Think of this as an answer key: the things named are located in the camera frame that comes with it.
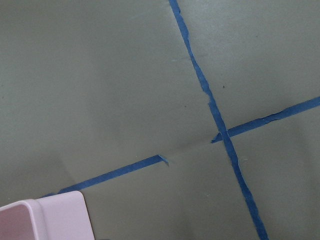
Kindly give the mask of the pink plastic bin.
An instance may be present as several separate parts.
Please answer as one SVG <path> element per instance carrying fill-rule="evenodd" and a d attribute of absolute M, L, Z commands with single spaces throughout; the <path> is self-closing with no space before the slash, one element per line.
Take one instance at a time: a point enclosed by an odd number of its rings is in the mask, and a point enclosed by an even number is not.
<path fill-rule="evenodd" d="M 84 196 L 79 191 L 19 200 L 0 208 L 2 240 L 93 240 Z"/>

